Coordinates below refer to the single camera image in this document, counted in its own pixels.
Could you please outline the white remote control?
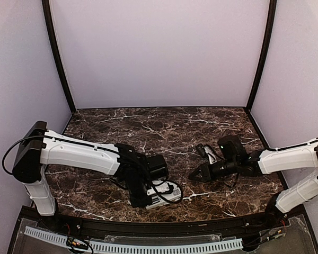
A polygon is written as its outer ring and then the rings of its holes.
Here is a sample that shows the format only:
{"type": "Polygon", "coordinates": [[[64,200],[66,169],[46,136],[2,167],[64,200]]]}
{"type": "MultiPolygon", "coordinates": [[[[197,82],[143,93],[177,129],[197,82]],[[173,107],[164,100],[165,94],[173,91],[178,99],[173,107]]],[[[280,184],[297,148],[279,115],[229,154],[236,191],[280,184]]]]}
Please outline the white remote control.
{"type": "Polygon", "coordinates": [[[161,195],[160,193],[156,193],[155,195],[148,197],[152,199],[152,203],[150,205],[146,205],[147,210],[168,204],[168,201],[178,201],[178,199],[182,197],[182,192],[178,187],[174,186],[174,191],[172,194],[161,195]]]}

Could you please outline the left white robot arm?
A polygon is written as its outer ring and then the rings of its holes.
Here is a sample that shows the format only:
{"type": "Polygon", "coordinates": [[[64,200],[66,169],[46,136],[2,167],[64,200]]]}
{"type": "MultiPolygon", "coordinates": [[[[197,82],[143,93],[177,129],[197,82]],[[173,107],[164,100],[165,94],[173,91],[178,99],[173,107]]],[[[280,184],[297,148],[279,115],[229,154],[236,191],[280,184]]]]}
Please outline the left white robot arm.
{"type": "Polygon", "coordinates": [[[124,183],[132,207],[158,206],[167,201],[173,186],[163,181],[163,156],[147,157],[122,143],[100,144],[69,138],[36,122],[18,146],[10,175],[24,184],[42,216],[56,213],[56,201],[45,178],[45,166],[64,165],[101,172],[124,183]]]}

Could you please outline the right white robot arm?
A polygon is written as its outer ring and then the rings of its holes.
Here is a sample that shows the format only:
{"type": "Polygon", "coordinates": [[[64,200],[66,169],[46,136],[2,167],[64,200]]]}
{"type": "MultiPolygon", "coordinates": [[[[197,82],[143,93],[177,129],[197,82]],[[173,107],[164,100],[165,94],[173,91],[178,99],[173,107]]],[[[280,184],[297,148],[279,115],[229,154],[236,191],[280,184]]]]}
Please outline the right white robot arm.
{"type": "Polygon", "coordinates": [[[267,214],[286,214],[293,208],[318,196],[318,137],[305,143],[283,148],[267,148],[247,153],[240,138],[227,135],[217,142],[222,155],[209,145],[199,144],[196,149],[207,163],[189,174],[189,179],[208,183],[228,175],[258,177],[279,171],[313,169],[296,185],[274,195],[266,207],[267,214]]]}

